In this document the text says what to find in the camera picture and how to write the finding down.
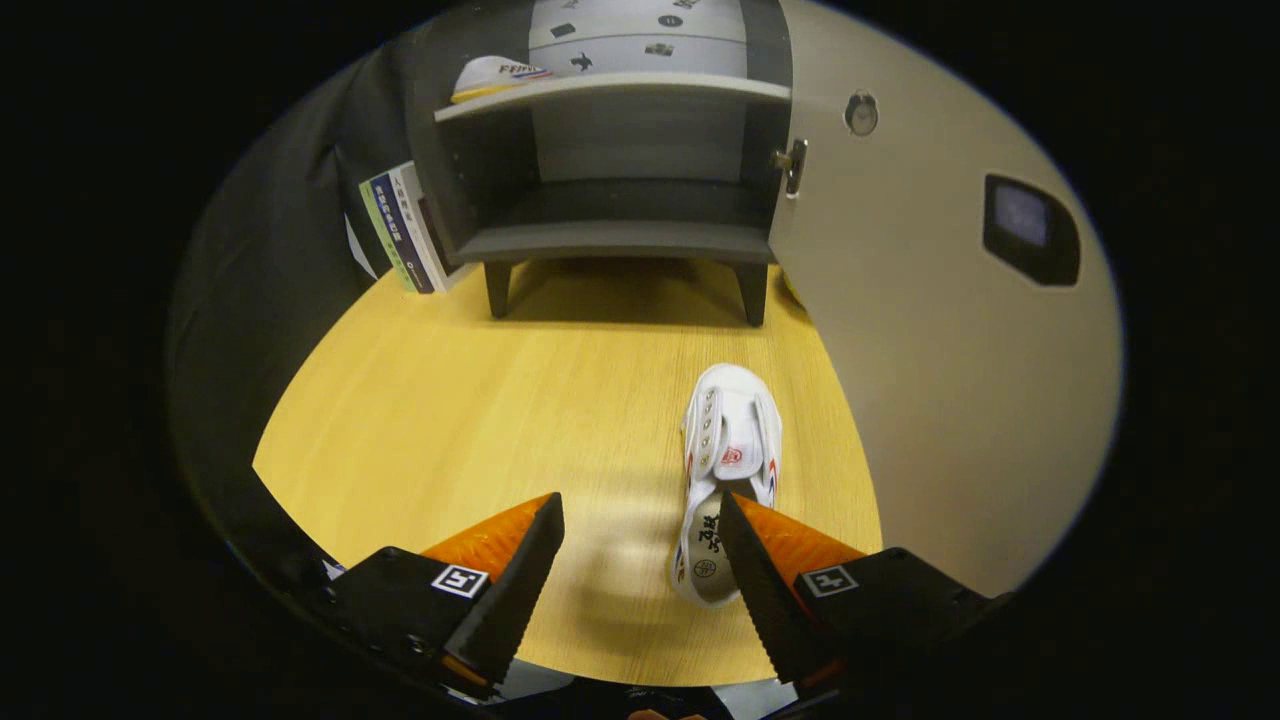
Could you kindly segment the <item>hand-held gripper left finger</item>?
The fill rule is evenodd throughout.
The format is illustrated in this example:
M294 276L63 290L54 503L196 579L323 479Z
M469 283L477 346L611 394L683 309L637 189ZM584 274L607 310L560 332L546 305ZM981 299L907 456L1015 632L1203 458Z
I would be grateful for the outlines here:
M550 492L410 551L342 564L308 543L306 597L362 660L408 685L492 698L508 676L564 539Z

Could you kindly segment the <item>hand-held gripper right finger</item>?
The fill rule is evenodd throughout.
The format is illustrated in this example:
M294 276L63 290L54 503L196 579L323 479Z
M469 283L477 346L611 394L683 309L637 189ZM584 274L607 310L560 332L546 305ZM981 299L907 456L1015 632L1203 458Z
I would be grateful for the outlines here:
M740 493L719 538L780 682L858 696L924 666L1002 609L902 547L865 553Z

